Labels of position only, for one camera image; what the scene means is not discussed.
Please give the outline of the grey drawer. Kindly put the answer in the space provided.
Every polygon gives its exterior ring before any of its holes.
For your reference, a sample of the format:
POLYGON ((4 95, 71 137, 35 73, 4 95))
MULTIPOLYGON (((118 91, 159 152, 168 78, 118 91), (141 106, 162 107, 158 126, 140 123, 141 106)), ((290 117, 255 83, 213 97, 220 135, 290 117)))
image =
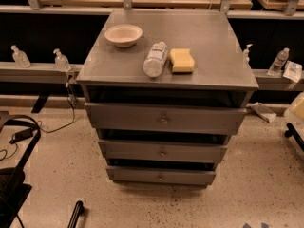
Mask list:
POLYGON ((243 108, 162 104, 86 103, 96 129, 235 135, 245 117, 243 108))
POLYGON ((152 182, 181 185, 207 186, 213 183, 213 171, 178 169, 156 169, 138 167, 108 166, 106 172, 113 181, 152 182))
POLYGON ((205 143, 147 142, 99 139, 107 159, 160 162, 220 163, 226 147, 205 143))

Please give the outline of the grey top drawer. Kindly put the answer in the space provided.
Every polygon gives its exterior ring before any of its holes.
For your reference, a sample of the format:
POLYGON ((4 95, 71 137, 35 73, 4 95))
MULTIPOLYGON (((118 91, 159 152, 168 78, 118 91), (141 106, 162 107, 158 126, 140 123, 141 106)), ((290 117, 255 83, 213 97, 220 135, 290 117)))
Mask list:
POLYGON ((96 129, 235 135, 245 117, 243 108, 162 104, 86 103, 96 129))

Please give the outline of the grey drawer cabinet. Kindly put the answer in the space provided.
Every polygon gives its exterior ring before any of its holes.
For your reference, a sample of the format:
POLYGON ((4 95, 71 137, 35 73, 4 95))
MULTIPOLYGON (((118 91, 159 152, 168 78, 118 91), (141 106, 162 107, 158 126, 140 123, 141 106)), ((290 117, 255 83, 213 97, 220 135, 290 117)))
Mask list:
MULTIPOLYGON (((85 103, 184 105, 246 110, 258 84, 224 14, 207 10, 115 10, 104 26, 109 29, 123 24, 140 27, 143 36, 128 48, 114 46, 103 34, 97 37, 77 77, 85 94, 85 103), (165 42, 170 48, 189 48, 195 60, 194 71, 177 74, 172 71, 172 65, 167 63, 159 77, 148 77, 143 71, 143 62, 149 49, 158 42, 165 42)), ((226 149, 234 136, 121 129, 96 131, 102 140, 205 143, 223 145, 226 149)), ((105 160, 107 166, 215 173, 219 164, 105 160)))

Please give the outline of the grey bottom drawer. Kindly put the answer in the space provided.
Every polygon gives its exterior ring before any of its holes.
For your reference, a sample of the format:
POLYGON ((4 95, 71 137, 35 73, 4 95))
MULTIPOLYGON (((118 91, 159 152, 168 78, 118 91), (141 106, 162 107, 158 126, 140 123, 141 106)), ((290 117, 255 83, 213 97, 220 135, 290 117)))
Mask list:
POLYGON ((106 172, 113 181, 152 182, 181 185, 207 186, 213 183, 213 171, 178 169, 156 169, 138 167, 108 166, 106 172))

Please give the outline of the clear plastic water bottle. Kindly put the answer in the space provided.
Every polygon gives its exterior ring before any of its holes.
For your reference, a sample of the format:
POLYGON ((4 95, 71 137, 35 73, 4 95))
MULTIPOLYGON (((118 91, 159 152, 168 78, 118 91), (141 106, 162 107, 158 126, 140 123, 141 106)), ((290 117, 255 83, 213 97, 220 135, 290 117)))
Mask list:
POLYGON ((165 42, 154 44, 143 63, 144 73, 151 78, 159 77, 162 74, 167 55, 168 46, 165 42))

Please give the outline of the yellow sponge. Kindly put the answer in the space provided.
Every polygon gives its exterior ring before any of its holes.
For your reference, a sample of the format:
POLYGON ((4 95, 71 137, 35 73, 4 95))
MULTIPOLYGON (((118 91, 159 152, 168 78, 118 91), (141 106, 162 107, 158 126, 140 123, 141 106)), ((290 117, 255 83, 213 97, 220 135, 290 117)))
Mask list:
POLYGON ((189 48, 172 48, 170 60, 174 73, 192 73, 195 67, 195 60, 191 56, 189 48))

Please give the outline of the white paper bowl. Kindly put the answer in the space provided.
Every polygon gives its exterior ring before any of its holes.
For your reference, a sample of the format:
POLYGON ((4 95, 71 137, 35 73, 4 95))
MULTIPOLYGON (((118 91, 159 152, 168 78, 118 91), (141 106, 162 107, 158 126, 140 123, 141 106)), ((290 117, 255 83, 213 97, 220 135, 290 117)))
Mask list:
POLYGON ((105 38, 119 48, 129 48, 143 35, 141 28, 134 25, 117 25, 105 32, 105 38))

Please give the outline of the small white spray bottle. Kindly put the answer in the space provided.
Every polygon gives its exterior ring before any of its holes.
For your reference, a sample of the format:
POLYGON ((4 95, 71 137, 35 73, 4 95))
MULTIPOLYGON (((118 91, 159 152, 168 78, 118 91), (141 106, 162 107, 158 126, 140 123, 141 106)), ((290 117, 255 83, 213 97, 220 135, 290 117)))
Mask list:
POLYGON ((247 44, 246 45, 246 49, 243 50, 243 56, 244 56, 244 59, 247 63, 250 62, 250 56, 249 56, 249 53, 250 53, 250 48, 253 44, 247 44))

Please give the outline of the grey folded cloth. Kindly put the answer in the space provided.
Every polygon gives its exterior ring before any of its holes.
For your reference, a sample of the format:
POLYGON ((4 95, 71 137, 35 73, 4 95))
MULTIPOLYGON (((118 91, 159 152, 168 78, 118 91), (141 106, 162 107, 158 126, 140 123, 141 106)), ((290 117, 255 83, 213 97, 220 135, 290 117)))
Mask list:
POLYGON ((271 123, 276 119, 276 113, 262 103, 254 103, 251 105, 251 109, 264 121, 271 123))

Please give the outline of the clear sanitizer pump bottle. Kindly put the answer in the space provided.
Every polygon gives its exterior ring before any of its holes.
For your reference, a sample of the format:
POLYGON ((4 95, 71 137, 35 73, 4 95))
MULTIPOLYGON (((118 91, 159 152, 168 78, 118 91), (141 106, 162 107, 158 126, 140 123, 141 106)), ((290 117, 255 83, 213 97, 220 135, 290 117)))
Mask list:
POLYGON ((29 58, 24 51, 20 50, 16 45, 12 45, 11 50, 13 51, 12 58, 16 65, 23 68, 30 66, 29 58))

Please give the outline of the black caster leg right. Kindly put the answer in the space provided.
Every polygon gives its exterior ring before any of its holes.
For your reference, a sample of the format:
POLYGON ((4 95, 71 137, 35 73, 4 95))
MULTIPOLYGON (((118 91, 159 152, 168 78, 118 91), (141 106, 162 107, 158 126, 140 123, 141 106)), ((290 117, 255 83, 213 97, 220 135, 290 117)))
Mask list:
POLYGON ((295 127, 291 123, 287 123, 286 126, 287 126, 287 130, 285 131, 284 135, 287 138, 293 137, 295 139, 295 141, 297 142, 297 144, 299 145, 299 147, 301 148, 301 150, 304 151, 304 140, 301 138, 299 133, 296 131, 295 127))

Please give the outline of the black cylindrical leg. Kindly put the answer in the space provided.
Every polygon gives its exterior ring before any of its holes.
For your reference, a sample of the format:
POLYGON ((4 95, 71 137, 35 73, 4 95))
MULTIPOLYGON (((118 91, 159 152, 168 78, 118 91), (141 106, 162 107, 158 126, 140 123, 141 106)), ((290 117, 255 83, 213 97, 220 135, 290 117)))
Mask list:
POLYGON ((78 200, 74 206, 67 228, 76 228, 79 216, 84 212, 84 204, 78 200))

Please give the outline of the white plastic packet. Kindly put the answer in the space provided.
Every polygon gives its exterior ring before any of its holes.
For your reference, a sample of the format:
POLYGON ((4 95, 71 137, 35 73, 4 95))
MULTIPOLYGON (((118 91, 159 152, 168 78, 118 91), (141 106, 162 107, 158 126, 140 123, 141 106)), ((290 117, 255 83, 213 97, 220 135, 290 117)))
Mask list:
POLYGON ((284 68, 283 77, 298 83, 301 79, 301 75, 302 65, 292 61, 287 61, 284 68))

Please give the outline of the black chair frame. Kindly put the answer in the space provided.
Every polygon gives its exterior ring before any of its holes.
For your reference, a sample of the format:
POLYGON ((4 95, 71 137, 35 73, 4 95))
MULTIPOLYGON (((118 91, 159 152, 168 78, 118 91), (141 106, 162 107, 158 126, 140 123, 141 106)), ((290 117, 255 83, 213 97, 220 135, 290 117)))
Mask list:
POLYGON ((36 130, 36 134, 18 164, 15 167, 0 170, 0 228, 10 228, 29 195, 31 186, 24 184, 24 166, 41 138, 40 127, 30 116, 10 115, 8 111, 1 111, 0 130, 5 125, 26 126, 31 130, 36 130))

